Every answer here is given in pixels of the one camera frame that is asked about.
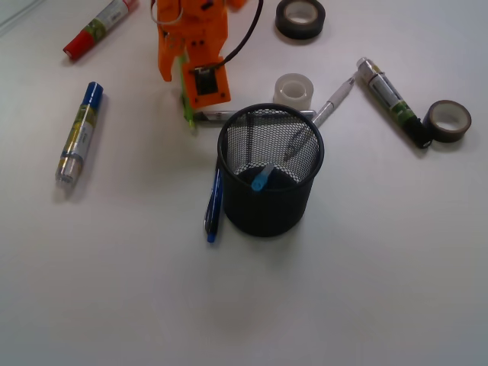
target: blue pen cap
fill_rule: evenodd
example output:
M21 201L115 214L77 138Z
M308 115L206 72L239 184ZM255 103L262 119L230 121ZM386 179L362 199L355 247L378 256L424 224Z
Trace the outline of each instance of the blue pen cap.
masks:
M91 82L88 84L86 89L85 97L83 98L83 103L89 105L95 111L98 111L100 107L101 96L104 94L104 89L97 82Z

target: silver pen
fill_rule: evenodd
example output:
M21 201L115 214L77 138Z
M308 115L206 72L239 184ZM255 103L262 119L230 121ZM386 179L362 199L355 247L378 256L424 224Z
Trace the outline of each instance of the silver pen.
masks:
M344 101L345 97L349 95L355 83L355 76L349 78L341 87L329 98L327 103L320 109L316 116L312 119L312 123L320 128L327 118L336 110L339 104ZM311 138L312 133L310 129L303 127L298 130L291 138L284 153L284 161L287 162L305 146L307 141Z

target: red cap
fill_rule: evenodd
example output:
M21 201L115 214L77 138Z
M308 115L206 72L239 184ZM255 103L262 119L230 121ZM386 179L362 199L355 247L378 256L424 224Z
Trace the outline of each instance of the red cap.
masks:
M92 35L86 30L82 30L68 46L64 47L64 52L73 61L79 59L95 45Z

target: label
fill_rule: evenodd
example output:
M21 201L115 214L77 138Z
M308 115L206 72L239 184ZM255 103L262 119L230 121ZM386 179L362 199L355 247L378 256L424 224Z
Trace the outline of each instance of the label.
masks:
M371 80L369 86L389 110L403 101L398 91L391 85L390 80L384 75L378 75Z
M95 129L95 118L95 112L90 107L80 107L64 146L63 156L77 155L85 161Z
M129 8L123 0L113 0L95 19L109 31L120 19L129 14Z
M410 109L409 105L405 101L401 101L393 108L391 108L391 113L396 117L399 124L404 124L406 120L411 117L415 117L415 113Z
M123 0L113 0L85 27L85 31L89 32L97 43L127 14L129 14L129 8L125 5L125 2Z
M415 113L413 113L409 105L402 99L400 93L391 85L390 80L385 75L378 75L371 80L369 86L377 98L394 115L399 124L403 125L406 120L415 117Z

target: mesh cup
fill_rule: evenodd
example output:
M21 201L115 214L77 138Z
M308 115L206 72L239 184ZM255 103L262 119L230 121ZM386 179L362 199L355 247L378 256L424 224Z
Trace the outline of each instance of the mesh cup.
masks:
M305 136L293 157L287 149ZM235 113L217 144L223 175L223 209L230 221L253 236L276 236L300 221L324 157L320 132L299 111L279 104L257 104ZM274 170L265 189L251 183L269 163Z

